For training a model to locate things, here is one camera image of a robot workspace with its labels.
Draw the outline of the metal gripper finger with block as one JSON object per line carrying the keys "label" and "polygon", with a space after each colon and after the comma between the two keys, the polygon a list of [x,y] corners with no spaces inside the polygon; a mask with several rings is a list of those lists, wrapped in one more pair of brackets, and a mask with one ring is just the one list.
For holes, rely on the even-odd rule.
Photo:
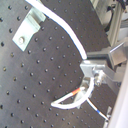
{"label": "metal gripper finger with block", "polygon": [[87,59],[80,67],[86,77],[93,77],[96,85],[108,80],[121,82],[124,73],[116,66],[128,60],[128,42],[122,42],[114,47],[107,47],[97,52],[88,52]]}

